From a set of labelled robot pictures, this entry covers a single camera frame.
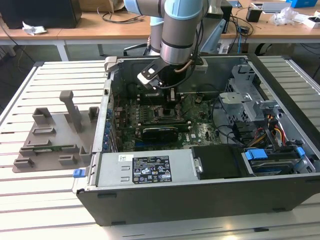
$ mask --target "green circuit board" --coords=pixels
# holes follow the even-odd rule
[[[139,105],[136,100],[119,104],[116,111],[117,129],[120,132],[121,152],[189,149],[193,146],[221,144],[211,120],[212,101],[197,95],[188,95],[176,110],[159,117],[155,114],[160,105]],[[145,128],[177,128],[175,142],[145,143],[141,131]]]

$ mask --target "yellow cable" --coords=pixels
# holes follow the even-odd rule
[[[265,137],[266,137],[266,134],[263,134],[261,137],[259,137],[257,140],[255,140],[249,147],[252,147],[253,145],[259,143]]]
[[[282,132],[278,128],[274,128],[280,134],[280,141],[282,143]]]

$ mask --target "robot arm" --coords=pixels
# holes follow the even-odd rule
[[[167,89],[165,85],[173,87],[183,81],[186,71],[177,70],[186,70],[197,57],[191,59],[196,29],[212,3],[209,0],[125,0],[124,4],[129,12],[153,17],[151,49],[160,58],[141,71],[140,82],[147,88]]]

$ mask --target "desk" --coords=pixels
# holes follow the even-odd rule
[[[248,8],[253,0],[240,0],[244,8]],[[279,0],[268,0],[268,2],[279,3]],[[300,14],[313,15],[317,9],[320,9],[320,2],[315,7],[294,8]],[[246,19],[247,10],[234,8],[232,14],[236,17]],[[253,34],[248,38],[247,43],[319,43],[320,28],[311,29],[304,24],[295,23],[294,25],[275,26],[270,22],[272,14],[262,13],[259,22],[251,22],[254,27]],[[221,36],[222,39],[234,38],[236,33],[235,25],[231,22],[226,34]]]
[[[252,0],[240,0],[244,8],[247,8]],[[315,7],[295,8],[301,14],[313,15],[316,9],[320,9],[320,2]],[[237,14],[238,8],[232,10]],[[246,18],[247,10],[238,12],[237,17]],[[115,21],[132,18],[135,14],[116,13],[112,16]],[[275,26],[269,21],[271,14],[261,14],[260,21],[252,23],[254,33],[247,39],[247,43],[320,43],[320,28],[310,29],[303,24]],[[114,24],[103,21],[95,12],[84,12],[77,28],[48,29],[48,33],[36,36],[27,35],[24,31],[11,30],[7,32],[20,45],[55,45],[62,61],[69,60],[67,45],[72,44],[98,44],[102,54],[102,44],[140,44],[147,41],[150,34],[150,18],[145,17],[143,22],[134,24]],[[222,34],[220,42],[228,46],[236,36],[236,28],[233,24],[228,26],[226,34]],[[0,45],[13,45],[13,42],[0,29]]]

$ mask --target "white paper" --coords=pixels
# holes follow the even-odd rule
[[[23,24],[23,30],[29,34],[29,35],[36,35],[36,34],[43,34],[46,33],[47,30],[43,27],[43,26],[30,26],[28,24],[25,24],[24,22],[22,22]]]

